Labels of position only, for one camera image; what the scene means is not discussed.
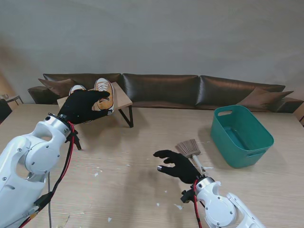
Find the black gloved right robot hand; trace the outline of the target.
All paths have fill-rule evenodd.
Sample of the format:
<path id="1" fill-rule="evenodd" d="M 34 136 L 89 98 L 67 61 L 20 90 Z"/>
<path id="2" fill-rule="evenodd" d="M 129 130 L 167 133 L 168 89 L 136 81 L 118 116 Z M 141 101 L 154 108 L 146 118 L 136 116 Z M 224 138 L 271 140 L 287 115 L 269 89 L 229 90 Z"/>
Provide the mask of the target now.
<path id="1" fill-rule="evenodd" d="M 155 152 L 153 156 L 164 159 L 163 163 L 165 164 L 174 164 L 173 167 L 160 165 L 157 167 L 157 170 L 172 177 L 179 178 L 183 183 L 193 184 L 196 180 L 202 178 L 200 172 L 189 159 L 180 153 L 171 150 L 160 150 Z"/>

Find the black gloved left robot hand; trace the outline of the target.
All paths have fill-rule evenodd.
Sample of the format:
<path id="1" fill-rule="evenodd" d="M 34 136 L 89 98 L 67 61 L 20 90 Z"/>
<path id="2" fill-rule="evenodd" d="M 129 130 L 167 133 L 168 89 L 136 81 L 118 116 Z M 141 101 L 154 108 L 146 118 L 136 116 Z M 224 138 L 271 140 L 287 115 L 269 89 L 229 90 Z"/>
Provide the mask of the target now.
<path id="1" fill-rule="evenodd" d="M 109 97 L 110 93 L 103 91 L 76 90 L 65 101 L 58 116 L 65 115 L 72 124 L 93 121 L 108 115 L 108 110 L 93 111 L 92 107 L 98 100 Z"/>

